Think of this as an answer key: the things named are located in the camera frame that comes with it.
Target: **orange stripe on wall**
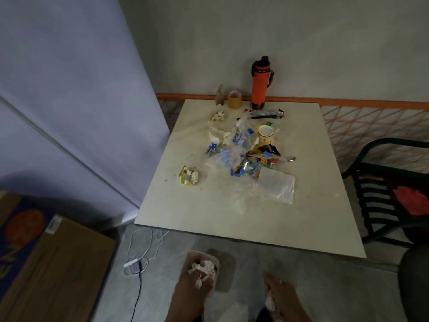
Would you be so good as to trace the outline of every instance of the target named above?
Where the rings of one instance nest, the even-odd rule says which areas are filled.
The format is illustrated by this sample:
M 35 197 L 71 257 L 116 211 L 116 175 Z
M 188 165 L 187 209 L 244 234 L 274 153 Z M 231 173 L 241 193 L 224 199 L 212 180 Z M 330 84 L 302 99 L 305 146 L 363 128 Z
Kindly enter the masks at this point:
M 215 95 L 190 95 L 184 93 L 157 93 L 158 100 L 184 101 L 187 99 L 214 100 Z M 243 96 L 243 100 L 250 100 L 250 96 Z M 348 106 L 372 108 L 401 108 L 401 109 L 429 109 L 429 102 L 407 102 L 394 100 L 342 100 L 335 98 L 305 98 L 305 97 L 272 97 L 267 96 L 267 102 L 316 102 L 322 106 Z

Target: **hand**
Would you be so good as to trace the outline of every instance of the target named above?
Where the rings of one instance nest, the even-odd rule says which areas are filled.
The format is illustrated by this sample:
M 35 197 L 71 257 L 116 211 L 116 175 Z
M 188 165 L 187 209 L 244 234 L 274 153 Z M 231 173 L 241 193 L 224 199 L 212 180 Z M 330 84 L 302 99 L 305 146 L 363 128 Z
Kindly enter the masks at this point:
M 201 288 L 197 289 L 195 282 L 200 276 L 204 277 L 206 274 L 196 270 L 179 280 L 165 322 L 193 322 L 204 313 L 204 301 L 213 287 L 213 280 L 207 278 Z
M 307 313 L 304 311 L 295 288 L 288 282 L 281 283 L 268 272 L 263 272 L 265 283 L 265 292 L 271 290 L 276 312 L 272 313 L 273 319 L 279 319 L 283 322 L 311 322 Z

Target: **white sticker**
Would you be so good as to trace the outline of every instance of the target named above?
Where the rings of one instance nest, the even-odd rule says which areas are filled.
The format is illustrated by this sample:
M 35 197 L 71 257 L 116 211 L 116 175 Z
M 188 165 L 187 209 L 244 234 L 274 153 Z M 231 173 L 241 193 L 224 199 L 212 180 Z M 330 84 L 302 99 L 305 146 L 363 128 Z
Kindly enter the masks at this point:
M 58 226 L 60 226 L 62 221 L 62 218 L 58 215 L 55 215 L 49 225 L 46 227 L 46 232 L 49 234 L 55 234 L 55 232 L 58 229 Z

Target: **person's left hand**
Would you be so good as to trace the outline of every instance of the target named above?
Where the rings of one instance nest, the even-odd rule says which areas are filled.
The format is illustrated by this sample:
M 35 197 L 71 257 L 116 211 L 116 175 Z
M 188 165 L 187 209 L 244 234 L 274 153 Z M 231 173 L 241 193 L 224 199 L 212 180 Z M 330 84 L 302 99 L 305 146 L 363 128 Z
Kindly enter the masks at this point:
M 200 289 L 195 287 L 199 277 L 205 273 L 196 270 L 182 278 L 174 289 L 166 322 L 193 322 L 204 312 L 204 301 L 213 287 L 212 278 L 207 278 Z

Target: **tabletop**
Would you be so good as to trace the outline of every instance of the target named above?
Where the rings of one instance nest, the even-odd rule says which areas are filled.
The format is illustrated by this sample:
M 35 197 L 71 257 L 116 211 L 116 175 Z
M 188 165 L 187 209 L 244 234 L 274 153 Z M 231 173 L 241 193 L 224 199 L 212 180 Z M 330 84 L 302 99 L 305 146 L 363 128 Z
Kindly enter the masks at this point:
M 245 180 L 205 165 L 210 126 L 231 131 L 244 108 L 250 103 L 238 110 L 224 105 L 225 119 L 213 123 L 214 101 L 185 101 L 134 223 L 366 258 L 318 104 L 265 104 L 285 113 L 271 119 L 279 128 L 272 144 L 297 158 L 275 165 L 296 178 L 292 204 L 254 195 Z M 178 184 L 184 165 L 199 172 L 198 184 Z

